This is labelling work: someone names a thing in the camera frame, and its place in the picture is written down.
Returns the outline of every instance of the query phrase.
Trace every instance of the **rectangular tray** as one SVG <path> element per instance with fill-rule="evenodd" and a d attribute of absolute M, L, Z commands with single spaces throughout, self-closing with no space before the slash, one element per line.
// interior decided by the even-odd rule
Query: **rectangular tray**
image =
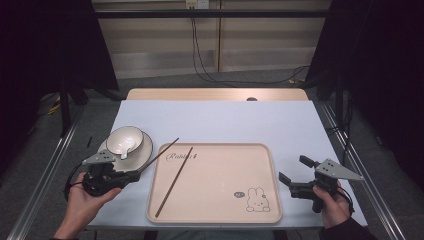
<path fill-rule="evenodd" d="M 147 211 L 152 222 L 275 223 L 281 215 L 272 160 L 263 144 L 174 144 L 157 160 Z"/>

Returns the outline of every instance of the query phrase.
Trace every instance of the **brown chopsticks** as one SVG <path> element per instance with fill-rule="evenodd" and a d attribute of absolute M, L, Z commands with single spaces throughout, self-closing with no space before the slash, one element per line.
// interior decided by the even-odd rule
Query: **brown chopsticks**
<path fill-rule="evenodd" d="M 183 167 L 184 167 L 185 163 L 187 162 L 187 159 L 188 159 L 188 158 L 189 158 L 189 156 L 190 156 L 191 150 L 193 150 L 193 147 L 191 147 L 191 148 L 190 148 L 190 151 L 188 151 L 187 156 L 185 157 L 184 162 L 183 162 L 183 164 L 182 164 L 182 165 L 181 165 L 181 167 L 180 167 L 180 170 L 178 170 L 178 173 L 177 173 L 177 175 L 175 176 L 175 179 L 174 179 L 174 181 L 172 182 L 171 187 L 169 188 L 168 192 L 166 193 L 165 198 L 163 199 L 162 204 L 160 205 L 160 207 L 159 207 L 159 209 L 158 209 L 158 211 L 157 211 L 157 213 L 156 213 L 156 215 L 155 215 L 155 217 L 156 217 L 156 218 L 157 218 L 157 217 L 159 217 L 159 214 L 160 214 L 160 212 L 162 211 L 162 208 L 163 208 L 163 206 L 165 205 L 165 202 L 166 202 L 166 200 L 168 199 L 169 194 L 171 193 L 172 189 L 174 188 L 174 185 L 175 185 L 175 183 L 177 182 L 177 179 L 178 179 L 178 177 L 180 176 L 180 173 L 181 173 L 181 171 L 183 170 Z"/>

